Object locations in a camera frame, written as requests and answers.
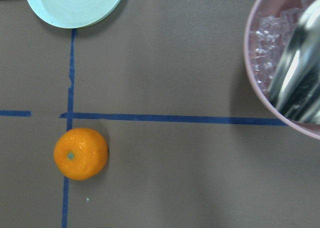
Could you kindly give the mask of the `light green plate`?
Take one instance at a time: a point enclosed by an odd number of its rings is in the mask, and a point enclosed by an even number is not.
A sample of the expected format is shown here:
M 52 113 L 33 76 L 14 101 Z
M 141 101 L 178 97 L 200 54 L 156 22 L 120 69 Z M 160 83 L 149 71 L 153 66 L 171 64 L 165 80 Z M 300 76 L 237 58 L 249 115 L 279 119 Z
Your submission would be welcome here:
M 121 0 L 27 0 L 44 22 L 64 29 L 84 28 L 106 18 Z

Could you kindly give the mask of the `metal scoop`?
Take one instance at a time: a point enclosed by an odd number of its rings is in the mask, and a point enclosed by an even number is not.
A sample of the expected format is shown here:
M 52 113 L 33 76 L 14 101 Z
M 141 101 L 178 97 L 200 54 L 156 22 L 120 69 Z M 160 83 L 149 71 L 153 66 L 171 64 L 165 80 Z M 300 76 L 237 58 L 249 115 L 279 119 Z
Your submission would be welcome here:
M 302 14 L 283 50 L 268 99 L 285 118 L 320 123 L 320 1 Z

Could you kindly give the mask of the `pink bowl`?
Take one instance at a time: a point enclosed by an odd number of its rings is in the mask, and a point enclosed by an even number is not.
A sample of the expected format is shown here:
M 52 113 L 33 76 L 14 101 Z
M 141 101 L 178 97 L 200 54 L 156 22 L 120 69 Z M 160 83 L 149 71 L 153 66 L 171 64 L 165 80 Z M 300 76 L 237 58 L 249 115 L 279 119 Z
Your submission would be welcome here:
M 289 126 L 294 130 L 301 132 L 304 135 L 314 139 L 320 138 L 320 126 L 316 124 L 301 124 L 292 122 L 277 112 L 275 108 L 269 103 L 262 86 L 255 78 L 255 72 L 252 68 L 252 59 L 256 48 L 253 32 L 258 29 L 259 18 L 266 16 L 278 16 L 282 11 L 291 8 L 302 7 L 301 0 L 256 0 L 251 8 L 249 16 L 246 21 L 244 38 L 243 38 L 243 57 L 245 61 L 246 74 L 249 83 L 262 104 L 273 114 L 276 118 L 258 118 L 258 125 L 267 126 Z

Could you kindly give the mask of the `clear ice cubes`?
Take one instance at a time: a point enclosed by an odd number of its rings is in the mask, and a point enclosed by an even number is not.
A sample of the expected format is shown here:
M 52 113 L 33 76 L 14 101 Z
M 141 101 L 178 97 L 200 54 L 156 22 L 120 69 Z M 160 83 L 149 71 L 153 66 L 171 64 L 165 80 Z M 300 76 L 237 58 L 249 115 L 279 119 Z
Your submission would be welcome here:
M 259 89 L 268 93 L 281 55 L 305 10 L 315 0 L 259 0 L 249 28 L 251 68 Z

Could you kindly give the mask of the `orange mandarin fruit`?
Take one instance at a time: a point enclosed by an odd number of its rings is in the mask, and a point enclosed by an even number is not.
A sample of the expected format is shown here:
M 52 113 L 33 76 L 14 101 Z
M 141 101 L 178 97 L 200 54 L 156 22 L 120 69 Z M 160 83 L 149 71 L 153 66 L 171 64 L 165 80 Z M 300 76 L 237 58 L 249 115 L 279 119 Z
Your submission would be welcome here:
M 109 149 L 105 138 L 91 128 L 73 128 L 54 146 L 53 159 L 69 179 L 83 181 L 94 177 L 106 166 Z

